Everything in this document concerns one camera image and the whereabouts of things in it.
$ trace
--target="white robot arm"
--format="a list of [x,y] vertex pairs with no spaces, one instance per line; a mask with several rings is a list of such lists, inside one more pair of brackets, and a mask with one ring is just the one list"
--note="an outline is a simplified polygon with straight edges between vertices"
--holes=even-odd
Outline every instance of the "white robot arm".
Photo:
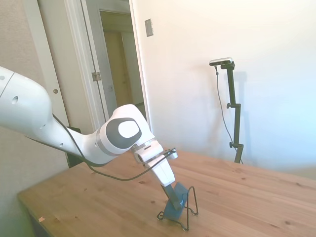
[[[0,67],[0,126],[82,157],[64,127],[53,117],[46,90],[20,74]],[[150,132],[148,124],[134,105],[117,108],[112,117],[97,131],[82,135],[71,129],[84,161],[90,166],[103,166],[118,155],[132,150],[138,162],[152,167],[165,156],[163,148]],[[177,158],[173,153],[168,158]],[[174,182],[174,174],[166,159],[152,172],[162,186]]]

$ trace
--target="white wall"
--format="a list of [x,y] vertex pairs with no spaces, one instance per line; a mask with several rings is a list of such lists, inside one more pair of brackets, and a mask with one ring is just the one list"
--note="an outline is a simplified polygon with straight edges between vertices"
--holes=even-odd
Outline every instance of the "white wall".
[[[276,170],[316,166],[316,1],[132,2],[159,141],[234,160],[208,66],[231,56],[244,163]],[[147,38],[149,18],[154,36]],[[219,77],[225,105],[225,71]],[[234,110],[224,110],[232,133]]]
[[[0,6],[0,65],[45,86],[22,1],[0,0]],[[16,195],[67,168],[63,152],[0,127],[1,237],[33,236]]]

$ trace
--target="black pole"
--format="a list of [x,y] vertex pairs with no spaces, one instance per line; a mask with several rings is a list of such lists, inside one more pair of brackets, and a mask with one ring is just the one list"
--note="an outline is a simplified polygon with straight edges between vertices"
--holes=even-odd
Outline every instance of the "black pole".
[[240,132],[240,112],[241,112],[241,104],[236,104],[235,98],[235,86],[234,86],[234,74],[233,70],[235,69],[235,63],[231,62],[229,64],[221,65],[221,69],[227,70],[228,77],[228,89],[229,89],[229,97],[230,103],[227,104],[227,109],[229,107],[235,109],[235,127],[234,127],[234,142],[230,142],[230,147],[234,147],[237,149],[235,162],[240,163],[243,144],[239,144],[239,132]]

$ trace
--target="wood grain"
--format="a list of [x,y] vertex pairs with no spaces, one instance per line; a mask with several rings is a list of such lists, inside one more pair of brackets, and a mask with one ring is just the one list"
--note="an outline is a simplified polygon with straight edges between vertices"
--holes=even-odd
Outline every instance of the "wood grain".
[[[120,182],[82,163],[21,192],[19,199],[35,219],[45,218],[40,224],[58,237],[316,236],[316,181],[196,154],[178,155],[170,162],[176,181],[195,186],[199,206],[199,216],[190,216],[188,232],[157,220],[167,198],[151,173]],[[143,171],[131,153],[99,169],[120,177]]]

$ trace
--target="wire stand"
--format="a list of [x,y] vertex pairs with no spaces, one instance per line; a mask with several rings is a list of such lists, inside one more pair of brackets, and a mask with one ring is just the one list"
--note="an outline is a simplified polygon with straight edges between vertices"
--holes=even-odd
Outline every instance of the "wire stand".
[[[196,209],[197,211],[194,212],[192,210],[192,208],[189,207],[189,194],[190,194],[190,190],[193,189],[193,193],[194,193],[194,200],[196,202]],[[187,227],[185,227],[181,222],[179,221],[176,221],[176,220],[172,220],[172,219],[168,219],[168,218],[165,218],[164,215],[163,215],[163,211],[161,211],[158,215],[157,215],[157,218],[158,220],[162,221],[163,219],[167,219],[169,221],[173,221],[175,223],[178,223],[182,229],[184,231],[188,231],[189,230],[189,210],[191,211],[191,213],[194,215],[194,216],[197,216],[198,215],[198,202],[197,202],[197,196],[196,196],[196,191],[195,191],[195,188],[193,186],[189,187],[188,189],[188,192],[187,192],[187,206],[185,206],[185,208],[187,209]]]

